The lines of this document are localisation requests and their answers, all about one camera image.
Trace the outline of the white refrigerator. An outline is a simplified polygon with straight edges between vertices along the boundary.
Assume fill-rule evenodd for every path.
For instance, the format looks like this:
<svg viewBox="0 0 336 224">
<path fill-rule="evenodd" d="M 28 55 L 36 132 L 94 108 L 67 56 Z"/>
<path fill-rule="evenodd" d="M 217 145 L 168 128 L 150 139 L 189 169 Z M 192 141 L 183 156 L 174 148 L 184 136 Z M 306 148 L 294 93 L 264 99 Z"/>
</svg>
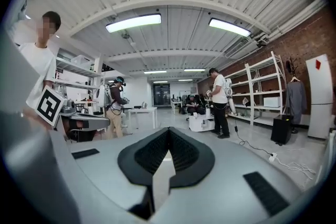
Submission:
<svg viewBox="0 0 336 224">
<path fill-rule="evenodd" d="M 332 76 L 326 54 L 306 61 L 311 92 L 308 136 L 326 139 L 332 124 Z"/>
</svg>

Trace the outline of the grey coat on hanger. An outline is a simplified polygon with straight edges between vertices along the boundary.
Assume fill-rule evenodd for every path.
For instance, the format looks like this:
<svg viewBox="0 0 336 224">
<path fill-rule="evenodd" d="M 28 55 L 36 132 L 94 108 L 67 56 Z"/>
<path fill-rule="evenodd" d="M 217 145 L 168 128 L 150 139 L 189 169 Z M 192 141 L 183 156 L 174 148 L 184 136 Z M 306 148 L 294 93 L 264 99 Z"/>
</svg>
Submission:
<svg viewBox="0 0 336 224">
<path fill-rule="evenodd" d="M 295 76 L 287 84 L 286 113 L 291 117 L 293 125 L 299 125 L 301 116 L 307 109 L 305 86 Z"/>
</svg>

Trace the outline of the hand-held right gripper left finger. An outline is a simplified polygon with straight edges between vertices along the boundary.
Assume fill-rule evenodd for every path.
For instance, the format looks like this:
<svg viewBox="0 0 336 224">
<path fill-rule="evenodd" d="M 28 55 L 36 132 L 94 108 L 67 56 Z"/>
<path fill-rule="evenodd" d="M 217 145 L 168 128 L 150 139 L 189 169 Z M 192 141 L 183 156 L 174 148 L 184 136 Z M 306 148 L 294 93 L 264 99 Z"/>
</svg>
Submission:
<svg viewBox="0 0 336 224">
<path fill-rule="evenodd" d="M 60 173 L 75 201 L 77 224 L 171 224 L 168 214 L 155 212 L 144 220 L 130 212 L 142 204 L 146 188 L 134 185 L 118 166 L 125 147 L 153 134 L 145 130 L 123 138 L 67 144 L 63 135 L 50 138 Z"/>
</svg>

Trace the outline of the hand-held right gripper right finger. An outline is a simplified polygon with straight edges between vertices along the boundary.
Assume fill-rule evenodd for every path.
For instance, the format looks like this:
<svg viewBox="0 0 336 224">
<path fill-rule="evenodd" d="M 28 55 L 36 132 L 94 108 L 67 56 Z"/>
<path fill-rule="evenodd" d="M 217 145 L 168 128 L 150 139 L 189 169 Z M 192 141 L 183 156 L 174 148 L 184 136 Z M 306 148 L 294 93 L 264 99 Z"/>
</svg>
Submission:
<svg viewBox="0 0 336 224">
<path fill-rule="evenodd" d="M 185 130 L 215 155 L 212 171 L 196 186 L 174 188 L 156 212 L 156 224 L 255 224 L 269 218 L 244 175 L 258 172 L 289 204 L 300 188 L 251 150 L 213 135 Z"/>
</svg>

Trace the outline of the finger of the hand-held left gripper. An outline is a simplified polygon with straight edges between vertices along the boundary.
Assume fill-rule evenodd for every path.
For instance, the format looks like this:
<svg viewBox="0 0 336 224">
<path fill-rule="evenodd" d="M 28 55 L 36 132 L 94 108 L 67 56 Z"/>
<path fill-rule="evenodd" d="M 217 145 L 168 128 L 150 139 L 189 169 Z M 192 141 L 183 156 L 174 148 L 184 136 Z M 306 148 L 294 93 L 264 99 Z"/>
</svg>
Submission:
<svg viewBox="0 0 336 224">
<path fill-rule="evenodd" d="M 89 130 L 94 131 L 98 129 L 105 129 L 110 125 L 110 120 L 108 118 L 90 114 L 73 114 L 70 116 L 61 116 L 62 120 L 66 122 L 66 126 L 68 126 L 67 130 L 69 129 L 69 120 L 82 120 L 89 122 Z"/>
</svg>

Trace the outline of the white back-mounted rig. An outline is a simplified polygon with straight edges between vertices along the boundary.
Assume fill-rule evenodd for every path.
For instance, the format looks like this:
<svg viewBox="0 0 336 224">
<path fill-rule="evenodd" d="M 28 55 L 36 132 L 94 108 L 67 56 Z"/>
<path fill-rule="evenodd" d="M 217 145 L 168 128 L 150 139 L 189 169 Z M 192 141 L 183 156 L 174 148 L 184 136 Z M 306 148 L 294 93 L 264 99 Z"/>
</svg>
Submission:
<svg viewBox="0 0 336 224">
<path fill-rule="evenodd" d="M 232 81 L 230 78 L 225 79 L 224 90 L 225 90 L 226 97 L 228 99 L 227 104 L 231 110 L 231 113 L 233 115 L 237 115 L 235 104 L 233 101 Z"/>
</svg>

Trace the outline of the black storage crate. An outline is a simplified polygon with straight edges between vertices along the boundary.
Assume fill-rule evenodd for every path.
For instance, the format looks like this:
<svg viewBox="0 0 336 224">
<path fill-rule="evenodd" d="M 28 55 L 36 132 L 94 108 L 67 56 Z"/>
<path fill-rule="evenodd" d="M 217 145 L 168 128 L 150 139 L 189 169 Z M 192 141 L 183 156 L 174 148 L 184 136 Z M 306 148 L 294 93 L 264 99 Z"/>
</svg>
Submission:
<svg viewBox="0 0 336 224">
<path fill-rule="evenodd" d="M 274 118 L 272 125 L 271 140 L 282 146 L 291 138 L 291 116 L 279 115 Z"/>
</svg>

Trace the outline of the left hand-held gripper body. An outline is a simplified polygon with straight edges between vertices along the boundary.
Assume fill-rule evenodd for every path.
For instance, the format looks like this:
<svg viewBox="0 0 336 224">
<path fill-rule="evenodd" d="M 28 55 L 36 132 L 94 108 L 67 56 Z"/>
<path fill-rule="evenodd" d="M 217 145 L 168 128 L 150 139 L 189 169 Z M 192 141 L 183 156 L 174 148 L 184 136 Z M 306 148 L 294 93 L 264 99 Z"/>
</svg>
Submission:
<svg viewBox="0 0 336 224">
<path fill-rule="evenodd" d="M 74 102 L 65 99 L 57 91 L 45 86 L 39 97 L 36 113 L 48 123 L 54 131 L 59 131 L 68 139 L 72 131 L 78 131 L 78 120 L 72 119 L 76 109 Z"/>
</svg>

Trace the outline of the person's left forearm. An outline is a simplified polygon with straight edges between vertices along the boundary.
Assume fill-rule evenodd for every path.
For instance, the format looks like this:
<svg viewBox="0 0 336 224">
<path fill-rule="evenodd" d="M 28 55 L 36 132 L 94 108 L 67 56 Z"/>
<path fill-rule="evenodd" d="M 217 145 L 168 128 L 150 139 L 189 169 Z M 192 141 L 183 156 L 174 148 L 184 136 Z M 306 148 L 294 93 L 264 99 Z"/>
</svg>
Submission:
<svg viewBox="0 0 336 224">
<path fill-rule="evenodd" d="M 23 115 L 31 120 L 33 123 L 38 123 L 47 130 L 53 130 L 54 128 L 42 119 L 36 112 L 30 107 L 23 108 Z"/>
</svg>

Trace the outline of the white round backpack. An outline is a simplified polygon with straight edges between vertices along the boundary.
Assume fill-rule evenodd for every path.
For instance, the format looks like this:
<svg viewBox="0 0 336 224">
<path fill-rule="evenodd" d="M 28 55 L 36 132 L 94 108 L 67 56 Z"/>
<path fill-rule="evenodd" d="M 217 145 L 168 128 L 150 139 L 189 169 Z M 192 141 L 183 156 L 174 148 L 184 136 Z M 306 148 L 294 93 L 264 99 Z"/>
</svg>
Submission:
<svg viewBox="0 0 336 224">
<path fill-rule="evenodd" d="M 111 92 L 109 84 L 102 84 L 96 93 L 97 105 L 100 108 L 109 108 L 111 106 Z"/>
</svg>

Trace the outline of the ceiling air vent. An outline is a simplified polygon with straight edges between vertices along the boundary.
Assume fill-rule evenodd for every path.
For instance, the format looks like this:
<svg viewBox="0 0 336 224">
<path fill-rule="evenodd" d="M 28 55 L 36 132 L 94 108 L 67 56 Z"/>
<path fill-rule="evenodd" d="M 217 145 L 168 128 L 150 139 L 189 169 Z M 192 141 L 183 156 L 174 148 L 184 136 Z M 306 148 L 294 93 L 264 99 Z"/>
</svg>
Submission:
<svg viewBox="0 0 336 224">
<path fill-rule="evenodd" d="M 234 43 L 232 46 L 230 46 L 226 51 L 225 51 L 225 57 L 230 58 L 240 50 L 242 50 L 244 47 L 247 46 L 247 44 L 250 42 L 248 38 L 242 38 L 236 43 Z"/>
</svg>

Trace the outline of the white low wheeled cabinet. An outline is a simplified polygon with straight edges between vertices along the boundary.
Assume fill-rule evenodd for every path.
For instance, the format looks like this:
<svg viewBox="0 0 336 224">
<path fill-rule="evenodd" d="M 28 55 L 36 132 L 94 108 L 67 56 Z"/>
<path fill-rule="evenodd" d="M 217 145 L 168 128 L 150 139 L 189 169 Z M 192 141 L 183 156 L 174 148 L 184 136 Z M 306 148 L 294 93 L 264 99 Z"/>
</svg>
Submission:
<svg viewBox="0 0 336 224">
<path fill-rule="evenodd" d="M 211 131 L 215 127 L 215 121 L 212 115 L 190 115 L 188 123 L 189 129 L 193 132 Z"/>
</svg>

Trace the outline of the white metal shelving rack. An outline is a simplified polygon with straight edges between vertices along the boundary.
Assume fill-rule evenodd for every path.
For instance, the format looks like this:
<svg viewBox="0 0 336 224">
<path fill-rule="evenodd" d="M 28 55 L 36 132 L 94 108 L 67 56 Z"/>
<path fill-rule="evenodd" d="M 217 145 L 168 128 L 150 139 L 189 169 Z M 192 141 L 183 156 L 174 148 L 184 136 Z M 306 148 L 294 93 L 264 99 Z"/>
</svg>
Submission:
<svg viewBox="0 0 336 224">
<path fill-rule="evenodd" d="M 88 114 L 103 115 L 98 107 L 96 93 L 104 83 L 104 77 L 96 70 L 91 59 L 59 49 L 56 57 L 55 89 L 67 99 L 75 103 L 78 112 L 82 107 L 88 109 Z"/>
<path fill-rule="evenodd" d="M 275 117 L 285 111 L 286 75 L 281 57 L 271 56 L 254 64 L 246 63 L 244 68 L 226 75 L 232 81 L 233 101 L 237 115 L 231 111 L 231 118 L 244 120 L 250 125 L 272 126 Z M 280 97 L 281 107 L 268 108 L 263 105 L 265 97 Z"/>
</svg>

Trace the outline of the white square table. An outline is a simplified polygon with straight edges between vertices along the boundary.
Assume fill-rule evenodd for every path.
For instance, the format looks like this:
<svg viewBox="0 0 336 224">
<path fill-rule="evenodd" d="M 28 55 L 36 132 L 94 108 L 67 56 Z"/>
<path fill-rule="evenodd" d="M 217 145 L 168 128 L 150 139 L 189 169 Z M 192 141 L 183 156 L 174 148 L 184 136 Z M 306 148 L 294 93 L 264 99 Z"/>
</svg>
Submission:
<svg viewBox="0 0 336 224">
<path fill-rule="evenodd" d="M 157 128 L 157 120 L 158 120 L 158 117 L 157 117 L 157 108 L 156 107 L 150 107 L 150 108 L 140 108 L 140 109 L 128 109 L 127 110 L 128 112 L 128 127 L 132 128 L 132 114 L 135 114 L 136 115 L 136 119 L 138 118 L 138 114 L 140 113 L 147 113 L 147 114 L 151 114 L 151 119 L 152 119 L 152 126 L 153 126 L 153 129 L 156 129 Z"/>
</svg>

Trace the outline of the person's left hand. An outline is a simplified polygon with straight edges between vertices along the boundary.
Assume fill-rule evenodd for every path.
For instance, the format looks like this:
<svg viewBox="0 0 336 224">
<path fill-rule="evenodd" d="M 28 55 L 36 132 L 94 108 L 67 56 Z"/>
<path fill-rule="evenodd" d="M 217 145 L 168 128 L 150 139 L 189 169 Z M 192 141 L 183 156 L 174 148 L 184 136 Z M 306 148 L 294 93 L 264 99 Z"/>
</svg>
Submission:
<svg viewBox="0 0 336 224">
<path fill-rule="evenodd" d="M 68 132 L 73 132 L 73 131 L 82 131 L 82 132 L 89 131 L 89 122 L 70 119 Z"/>
</svg>

